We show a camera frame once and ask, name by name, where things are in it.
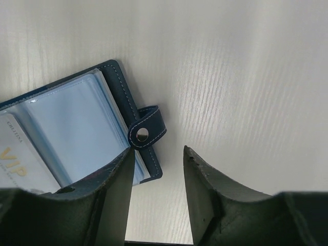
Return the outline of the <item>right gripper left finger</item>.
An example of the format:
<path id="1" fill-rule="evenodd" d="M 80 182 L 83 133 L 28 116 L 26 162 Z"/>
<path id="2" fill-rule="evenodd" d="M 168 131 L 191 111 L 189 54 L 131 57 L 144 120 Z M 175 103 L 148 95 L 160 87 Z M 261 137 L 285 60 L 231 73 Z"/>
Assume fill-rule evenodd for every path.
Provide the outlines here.
<path id="1" fill-rule="evenodd" d="M 124 245 L 134 164 L 126 149 L 55 193 L 1 189 L 1 245 Z"/>

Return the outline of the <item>blue card holder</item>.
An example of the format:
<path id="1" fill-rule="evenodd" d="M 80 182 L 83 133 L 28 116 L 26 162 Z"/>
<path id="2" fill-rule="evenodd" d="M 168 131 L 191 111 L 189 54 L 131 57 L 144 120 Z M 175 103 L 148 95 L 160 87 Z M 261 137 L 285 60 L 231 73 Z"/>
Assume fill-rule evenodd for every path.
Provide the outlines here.
<path id="1" fill-rule="evenodd" d="M 133 184 L 162 177 L 153 145 L 167 129 L 158 106 L 138 108 L 115 60 L 1 103 L 32 142 L 60 188 L 132 148 Z"/>

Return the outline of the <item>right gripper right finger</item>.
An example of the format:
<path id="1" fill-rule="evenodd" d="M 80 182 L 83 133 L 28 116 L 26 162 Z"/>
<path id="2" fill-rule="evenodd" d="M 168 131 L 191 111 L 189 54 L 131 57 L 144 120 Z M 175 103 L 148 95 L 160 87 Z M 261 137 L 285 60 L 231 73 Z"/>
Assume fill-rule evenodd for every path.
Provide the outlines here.
<path id="1" fill-rule="evenodd" d="M 194 245 L 327 245 L 327 193 L 248 188 L 183 150 Z"/>

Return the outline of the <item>diamond print silver card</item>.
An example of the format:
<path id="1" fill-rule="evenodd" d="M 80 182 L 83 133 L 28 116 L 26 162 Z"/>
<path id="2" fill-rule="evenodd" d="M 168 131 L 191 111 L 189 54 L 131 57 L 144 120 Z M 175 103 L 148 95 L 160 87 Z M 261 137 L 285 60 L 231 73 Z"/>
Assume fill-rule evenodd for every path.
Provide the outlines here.
<path id="1" fill-rule="evenodd" d="M 1 188 L 35 194 L 54 193 L 60 185 L 11 113 L 1 115 Z"/>

